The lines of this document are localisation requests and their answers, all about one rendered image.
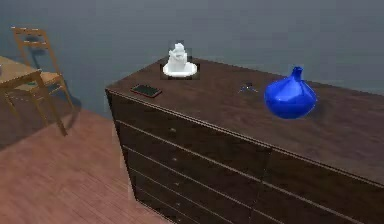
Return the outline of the dark brown chest of drawers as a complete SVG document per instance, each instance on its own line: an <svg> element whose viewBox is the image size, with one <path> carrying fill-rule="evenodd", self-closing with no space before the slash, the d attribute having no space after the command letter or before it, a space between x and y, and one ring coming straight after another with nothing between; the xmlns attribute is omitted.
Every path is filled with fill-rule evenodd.
<svg viewBox="0 0 384 224"><path fill-rule="evenodd" d="M106 88L139 202L175 224L384 224L384 96L316 84L313 111L284 120L264 104L272 74L200 68L154 63Z"/></svg>

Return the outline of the white statue on round base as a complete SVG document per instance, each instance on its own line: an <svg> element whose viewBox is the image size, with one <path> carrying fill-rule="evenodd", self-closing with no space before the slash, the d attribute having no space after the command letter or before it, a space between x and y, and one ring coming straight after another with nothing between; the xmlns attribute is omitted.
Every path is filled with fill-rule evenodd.
<svg viewBox="0 0 384 224"><path fill-rule="evenodd" d="M189 77L197 73L197 65L188 61L188 53L182 43L176 43L174 49L169 51L163 73L176 78Z"/></svg>

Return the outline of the black phone with red edge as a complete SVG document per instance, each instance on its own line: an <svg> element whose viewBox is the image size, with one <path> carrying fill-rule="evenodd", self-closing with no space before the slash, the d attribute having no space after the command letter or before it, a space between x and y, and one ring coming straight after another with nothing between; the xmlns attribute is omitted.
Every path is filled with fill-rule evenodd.
<svg viewBox="0 0 384 224"><path fill-rule="evenodd" d="M137 84L130 91L149 98L154 98L162 93L160 89L144 84Z"/></svg>

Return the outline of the small blue keys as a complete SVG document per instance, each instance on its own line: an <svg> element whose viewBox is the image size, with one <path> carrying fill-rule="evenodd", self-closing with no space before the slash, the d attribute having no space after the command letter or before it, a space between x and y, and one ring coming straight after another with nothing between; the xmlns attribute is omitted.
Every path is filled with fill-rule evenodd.
<svg viewBox="0 0 384 224"><path fill-rule="evenodd" d="M258 92L258 90L253 86L252 83L246 83L244 86L241 86L238 93L246 91Z"/></svg>

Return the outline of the blue round vase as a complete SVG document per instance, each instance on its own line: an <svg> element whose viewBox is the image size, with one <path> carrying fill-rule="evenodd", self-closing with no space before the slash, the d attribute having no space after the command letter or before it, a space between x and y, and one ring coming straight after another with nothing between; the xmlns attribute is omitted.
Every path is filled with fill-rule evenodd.
<svg viewBox="0 0 384 224"><path fill-rule="evenodd" d="M303 68L296 66L291 75L268 85L264 103L282 119L298 119L311 112L317 102L315 91L302 79Z"/></svg>

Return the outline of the light wooden chair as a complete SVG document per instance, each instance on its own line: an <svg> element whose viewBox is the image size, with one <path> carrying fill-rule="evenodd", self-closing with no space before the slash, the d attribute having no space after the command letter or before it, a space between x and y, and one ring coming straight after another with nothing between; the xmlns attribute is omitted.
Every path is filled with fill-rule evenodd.
<svg viewBox="0 0 384 224"><path fill-rule="evenodd" d="M74 108L73 102L68 91L68 87L65 83L63 74L58 66L57 58L54 54L47 33L43 29L21 28L15 26L13 26L11 30L17 48L25 65L31 65L27 57L27 52L32 53L34 50L42 50L48 53L54 71L43 71L41 73L41 78L47 87L54 86L54 89L49 91L50 95L58 91L62 91L65 94L66 100L70 107Z"/></svg>

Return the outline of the light wooden table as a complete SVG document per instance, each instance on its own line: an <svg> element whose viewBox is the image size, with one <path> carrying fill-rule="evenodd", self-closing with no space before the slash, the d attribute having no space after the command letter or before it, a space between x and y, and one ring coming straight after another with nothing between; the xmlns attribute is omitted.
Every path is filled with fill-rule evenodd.
<svg viewBox="0 0 384 224"><path fill-rule="evenodd" d="M11 91L14 88L27 84L28 82L36 82L43 98L48 103L54 120L63 136L67 135L67 131L52 101L52 97L48 92L48 87L44 84L41 77L42 70L29 67L9 58L0 56L0 92Z"/></svg>

